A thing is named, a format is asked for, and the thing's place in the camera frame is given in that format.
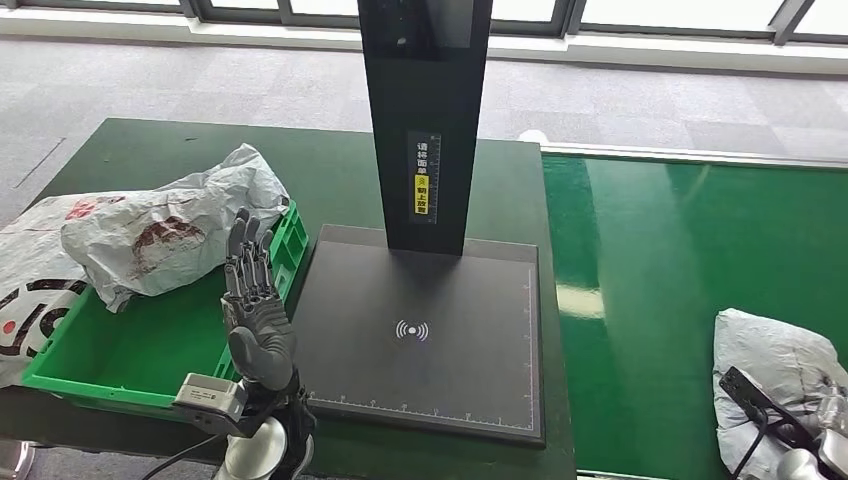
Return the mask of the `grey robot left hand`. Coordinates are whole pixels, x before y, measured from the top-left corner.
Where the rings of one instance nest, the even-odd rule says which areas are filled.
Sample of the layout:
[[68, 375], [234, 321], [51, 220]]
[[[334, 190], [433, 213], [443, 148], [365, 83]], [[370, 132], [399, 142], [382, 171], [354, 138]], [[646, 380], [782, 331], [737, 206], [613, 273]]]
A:
[[242, 378], [272, 391], [286, 389], [296, 373], [296, 337], [283, 299], [272, 283], [273, 232], [245, 208], [236, 213], [226, 244], [221, 297], [228, 346]]

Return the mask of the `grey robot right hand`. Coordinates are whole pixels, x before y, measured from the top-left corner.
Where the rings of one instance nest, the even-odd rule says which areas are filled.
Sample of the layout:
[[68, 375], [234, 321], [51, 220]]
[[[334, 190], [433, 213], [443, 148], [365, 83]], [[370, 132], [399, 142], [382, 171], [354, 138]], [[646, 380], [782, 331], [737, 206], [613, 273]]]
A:
[[819, 434], [832, 431], [847, 437], [847, 389], [830, 385], [815, 412], [815, 425]]

